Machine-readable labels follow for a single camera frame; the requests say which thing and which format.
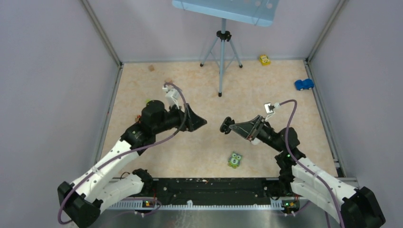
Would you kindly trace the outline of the white earbud charging case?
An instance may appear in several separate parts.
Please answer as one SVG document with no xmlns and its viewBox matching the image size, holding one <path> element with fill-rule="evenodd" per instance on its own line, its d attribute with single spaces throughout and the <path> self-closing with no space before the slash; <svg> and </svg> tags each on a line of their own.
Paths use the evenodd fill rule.
<svg viewBox="0 0 403 228">
<path fill-rule="evenodd" d="M 258 138 L 253 139 L 252 141 L 250 141 L 250 143 L 252 145 L 258 145 L 261 141 Z"/>
</svg>

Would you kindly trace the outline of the black earbud charging case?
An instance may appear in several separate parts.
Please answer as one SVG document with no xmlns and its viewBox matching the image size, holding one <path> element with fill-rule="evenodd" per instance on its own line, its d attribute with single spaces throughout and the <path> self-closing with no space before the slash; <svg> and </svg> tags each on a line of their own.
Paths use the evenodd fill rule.
<svg viewBox="0 0 403 228">
<path fill-rule="evenodd" d="M 235 121 L 231 117 L 226 117 L 220 126 L 220 132 L 229 134 L 231 132 L 230 125 L 235 124 Z"/>
</svg>

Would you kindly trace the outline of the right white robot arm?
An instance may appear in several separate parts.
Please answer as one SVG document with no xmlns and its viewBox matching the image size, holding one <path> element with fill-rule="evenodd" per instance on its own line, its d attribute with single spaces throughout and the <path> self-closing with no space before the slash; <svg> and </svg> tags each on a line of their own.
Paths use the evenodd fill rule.
<svg viewBox="0 0 403 228">
<path fill-rule="evenodd" d="M 332 216 L 342 228 L 380 228 L 386 219 L 375 194 L 367 187 L 354 187 L 327 173 L 298 149 L 294 128 L 287 126 L 276 132 L 264 117 L 236 123 L 225 118 L 220 131 L 235 132 L 242 138 L 255 139 L 278 151 L 275 159 L 280 167 L 279 191 L 308 199 Z"/>
</svg>

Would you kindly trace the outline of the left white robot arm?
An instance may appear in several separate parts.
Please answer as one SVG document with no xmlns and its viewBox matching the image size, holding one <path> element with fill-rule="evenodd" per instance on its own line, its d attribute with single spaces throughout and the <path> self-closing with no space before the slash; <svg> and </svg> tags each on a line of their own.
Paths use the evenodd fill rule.
<svg viewBox="0 0 403 228">
<path fill-rule="evenodd" d="M 147 170 L 134 170 L 115 183 L 110 180 L 145 150 L 167 141 L 157 142 L 157 134 L 172 128 L 176 129 L 175 134 L 193 132 L 206 124 L 207 120 L 195 114 L 189 104 L 185 104 L 184 110 L 176 104 L 166 110 L 159 100 L 148 102 L 139 120 L 125 130 L 104 158 L 73 182 L 64 181 L 58 186 L 59 224 L 67 224 L 61 219 L 65 212 L 78 227 L 87 228 L 106 208 L 120 200 L 135 194 L 149 195 L 153 178 Z"/>
</svg>

